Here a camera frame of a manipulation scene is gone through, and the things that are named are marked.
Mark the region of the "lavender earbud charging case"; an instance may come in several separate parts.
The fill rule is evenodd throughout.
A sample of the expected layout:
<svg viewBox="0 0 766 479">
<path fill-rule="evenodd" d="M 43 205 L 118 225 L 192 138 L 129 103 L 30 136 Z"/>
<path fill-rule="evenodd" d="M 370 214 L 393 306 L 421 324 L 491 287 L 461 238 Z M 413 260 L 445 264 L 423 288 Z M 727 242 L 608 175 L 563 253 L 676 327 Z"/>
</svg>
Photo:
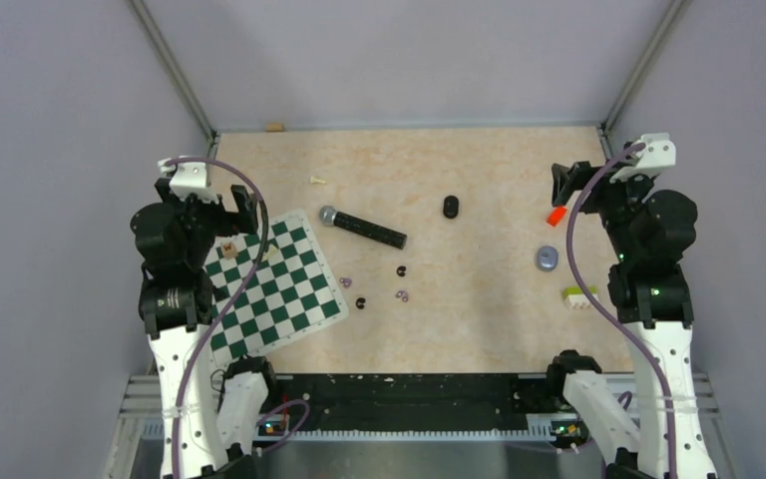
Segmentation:
<svg viewBox="0 0 766 479">
<path fill-rule="evenodd" d="M 560 262 L 559 251 L 551 245 L 542 245 L 536 254 L 536 266 L 541 271 L 553 271 Z"/>
</svg>

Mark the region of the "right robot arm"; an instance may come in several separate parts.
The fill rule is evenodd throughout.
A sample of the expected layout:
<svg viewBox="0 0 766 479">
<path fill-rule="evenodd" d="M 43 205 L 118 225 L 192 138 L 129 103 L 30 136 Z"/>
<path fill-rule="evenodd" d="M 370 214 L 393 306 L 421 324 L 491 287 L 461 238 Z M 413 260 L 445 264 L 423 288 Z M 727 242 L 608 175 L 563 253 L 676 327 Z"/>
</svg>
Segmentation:
<svg viewBox="0 0 766 479">
<path fill-rule="evenodd" d="M 567 350 L 549 366 L 548 404 L 580 416 L 609 478 L 714 478 L 695 394 L 695 322 L 681 268 L 695 242 L 697 207 L 657 190 L 652 176 L 620 179 L 615 167 L 553 165 L 552 203 L 572 218 L 600 217 L 617 261 L 608 272 L 612 309 L 604 317 L 624 336 L 633 364 L 636 418 L 609 393 L 596 361 Z"/>
</svg>

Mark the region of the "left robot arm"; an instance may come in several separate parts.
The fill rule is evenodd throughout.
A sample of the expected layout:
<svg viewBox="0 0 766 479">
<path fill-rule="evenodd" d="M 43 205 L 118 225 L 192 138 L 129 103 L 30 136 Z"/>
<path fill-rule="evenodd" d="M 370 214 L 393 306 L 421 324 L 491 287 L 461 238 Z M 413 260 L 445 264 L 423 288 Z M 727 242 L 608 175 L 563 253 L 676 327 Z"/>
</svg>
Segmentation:
<svg viewBox="0 0 766 479">
<path fill-rule="evenodd" d="M 267 218 L 264 202 L 234 185 L 237 209 L 191 193 L 181 199 L 159 179 L 161 199 L 133 215 L 130 228 L 143 258 L 139 316 L 161 387 L 163 478 L 254 478 L 253 436 L 260 412 L 280 392 L 263 357 L 244 356 L 213 384 L 206 351 L 216 319 L 215 288 L 204 263 L 217 238 L 255 234 Z"/>
</svg>

